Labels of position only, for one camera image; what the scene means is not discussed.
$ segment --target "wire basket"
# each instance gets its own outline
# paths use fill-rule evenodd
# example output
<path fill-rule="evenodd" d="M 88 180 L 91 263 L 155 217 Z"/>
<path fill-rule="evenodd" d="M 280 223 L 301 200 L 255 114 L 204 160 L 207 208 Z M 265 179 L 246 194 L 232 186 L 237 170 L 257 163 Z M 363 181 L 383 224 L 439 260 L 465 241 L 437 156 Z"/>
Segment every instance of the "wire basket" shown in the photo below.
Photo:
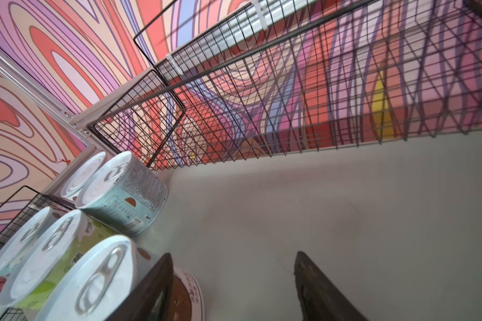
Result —
<path fill-rule="evenodd" d="M 261 39 L 256 48 L 228 61 L 213 55 L 182 72 L 160 62 L 166 84 L 117 102 L 89 129 L 153 170 L 479 130 L 475 8 L 471 0 L 311 2 L 250 35 Z"/>
<path fill-rule="evenodd" d="M 0 250 L 7 241 L 18 231 L 32 216 L 40 209 L 50 206 L 58 211 L 67 213 L 75 209 L 74 205 L 59 197 L 46 195 L 24 185 L 20 187 L 13 195 L 0 205 L 0 216 L 4 212 L 10 211 L 8 204 L 14 203 L 13 208 L 17 208 L 17 204 L 25 204 L 18 214 L 0 231 Z M 6 280 L 0 277 L 0 290 Z M 0 318 L 0 321 L 21 321 L 26 320 L 21 309 L 9 308 Z"/>

